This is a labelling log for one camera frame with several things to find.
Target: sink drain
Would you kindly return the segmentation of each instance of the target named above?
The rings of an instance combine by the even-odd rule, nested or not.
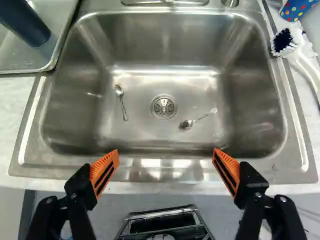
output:
[[[177,106],[174,98],[168,94],[160,94],[156,96],[150,106],[151,113],[157,119],[168,120],[177,113]]]

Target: sink basin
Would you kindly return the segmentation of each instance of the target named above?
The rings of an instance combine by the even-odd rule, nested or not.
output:
[[[118,149],[114,181],[214,182],[219,148],[273,184],[317,181],[295,86],[268,53],[261,12],[217,3],[106,9],[82,13],[56,69],[35,83],[11,175],[67,179]]]
[[[214,147],[234,157],[271,154],[284,140],[284,124],[264,44],[254,22],[232,14],[83,19],[56,70],[43,140],[72,155],[118,148],[134,157],[210,157]],[[116,84],[124,91],[127,122]],[[154,99],[171,101],[170,119],[152,114],[159,108]],[[218,112],[191,130],[178,129],[181,120],[212,108]]]

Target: metal spoon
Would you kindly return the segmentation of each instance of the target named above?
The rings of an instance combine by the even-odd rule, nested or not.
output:
[[[128,116],[127,116],[127,111],[125,109],[125,105],[124,105],[124,101],[123,101],[123,97],[125,95],[124,91],[122,90],[120,85],[116,84],[114,86],[114,93],[115,93],[116,97],[120,99],[123,121],[126,122],[126,121],[128,121]]]
[[[213,109],[211,109],[209,112],[207,112],[206,114],[197,117],[195,120],[184,120],[184,121],[182,121],[182,122],[180,123],[179,129],[188,130],[188,129],[192,128],[192,126],[194,125],[194,123],[195,123],[196,121],[199,121],[199,120],[201,120],[201,119],[204,119],[205,117],[208,117],[208,116],[210,116],[210,115],[213,115],[213,114],[215,114],[216,112],[218,112],[218,109],[213,108]]]

